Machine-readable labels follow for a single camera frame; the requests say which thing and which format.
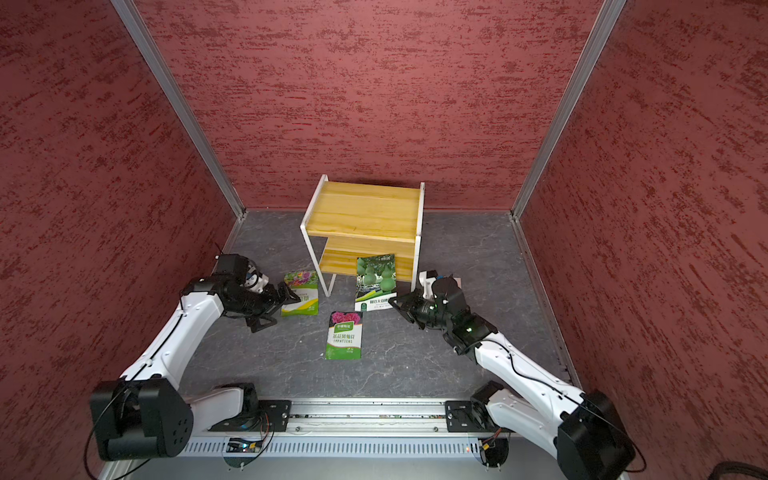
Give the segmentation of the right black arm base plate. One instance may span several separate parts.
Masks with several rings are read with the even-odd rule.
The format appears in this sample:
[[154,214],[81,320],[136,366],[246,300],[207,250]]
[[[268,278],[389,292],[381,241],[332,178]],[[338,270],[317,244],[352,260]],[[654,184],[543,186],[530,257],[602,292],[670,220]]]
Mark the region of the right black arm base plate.
[[484,404],[474,400],[446,401],[445,418],[451,433],[492,434],[498,430]]

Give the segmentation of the green rose impatiens seed bag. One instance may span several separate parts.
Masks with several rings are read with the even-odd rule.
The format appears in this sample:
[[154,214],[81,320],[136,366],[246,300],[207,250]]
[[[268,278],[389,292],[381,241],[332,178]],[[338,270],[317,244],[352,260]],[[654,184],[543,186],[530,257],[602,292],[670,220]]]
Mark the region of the green rose impatiens seed bag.
[[334,311],[329,318],[326,360],[359,360],[362,356],[362,312]]

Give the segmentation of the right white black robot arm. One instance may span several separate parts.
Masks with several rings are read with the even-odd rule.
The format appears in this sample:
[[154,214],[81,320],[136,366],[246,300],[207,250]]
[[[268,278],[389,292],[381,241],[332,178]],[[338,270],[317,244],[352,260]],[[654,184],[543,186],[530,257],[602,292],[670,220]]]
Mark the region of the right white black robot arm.
[[420,329],[440,331],[457,354],[502,380],[481,412],[549,453],[566,478],[618,479],[629,470],[639,451],[604,394],[586,394],[550,374],[462,297],[427,300],[414,291],[389,304]]

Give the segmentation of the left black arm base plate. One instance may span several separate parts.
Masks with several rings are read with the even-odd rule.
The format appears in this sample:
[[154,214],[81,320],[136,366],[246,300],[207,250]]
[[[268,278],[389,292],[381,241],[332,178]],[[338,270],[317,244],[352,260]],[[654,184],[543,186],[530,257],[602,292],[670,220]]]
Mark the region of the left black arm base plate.
[[253,411],[222,420],[208,429],[209,432],[229,433],[282,433],[287,430],[291,413],[290,400],[260,400]]

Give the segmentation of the white frame wooden shelf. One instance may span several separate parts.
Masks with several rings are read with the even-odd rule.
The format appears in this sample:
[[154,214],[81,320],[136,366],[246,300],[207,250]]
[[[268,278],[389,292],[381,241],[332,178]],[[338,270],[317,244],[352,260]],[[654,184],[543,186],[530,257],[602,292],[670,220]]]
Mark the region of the white frame wooden shelf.
[[417,188],[334,182],[323,175],[300,223],[320,287],[357,274],[356,261],[392,253],[399,281],[417,284],[425,184]]

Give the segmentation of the green white zinnias seed bag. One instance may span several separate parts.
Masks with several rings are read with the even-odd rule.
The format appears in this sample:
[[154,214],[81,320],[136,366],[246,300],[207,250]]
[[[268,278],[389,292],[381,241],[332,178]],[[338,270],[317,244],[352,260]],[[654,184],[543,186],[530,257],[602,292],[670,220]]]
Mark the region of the green white zinnias seed bag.
[[314,271],[295,271],[284,275],[293,296],[281,307],[281,315],[315,316],[319,312],[318,277]]

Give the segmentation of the dark green vegetable seed bag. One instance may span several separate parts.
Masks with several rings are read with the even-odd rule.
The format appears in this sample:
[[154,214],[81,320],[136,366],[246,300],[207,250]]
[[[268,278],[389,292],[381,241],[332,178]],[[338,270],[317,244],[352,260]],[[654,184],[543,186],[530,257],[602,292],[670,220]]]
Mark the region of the dark green vegetable seed bag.
[[370,312],[391,309],[389,303],[396,296],[397,275],[394,254],[357,259],[354,309]]

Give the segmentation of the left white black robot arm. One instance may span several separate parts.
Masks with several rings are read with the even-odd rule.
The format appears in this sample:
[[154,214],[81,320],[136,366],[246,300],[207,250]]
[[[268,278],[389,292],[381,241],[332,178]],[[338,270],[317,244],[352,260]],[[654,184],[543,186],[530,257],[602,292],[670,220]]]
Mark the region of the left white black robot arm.
[[274,313],[299,302],[285,283],[249,288],[233,274],[190,282],[171,318],[139,358],[90,397],[93,428],[88,445],[105,461],[174,457],[190,438],[216,426],[251,431],[266,426],[250,383],[218,387],[186,399],[179,386],[208,330],[220,318],[243,319],[252,332],[275,325]]

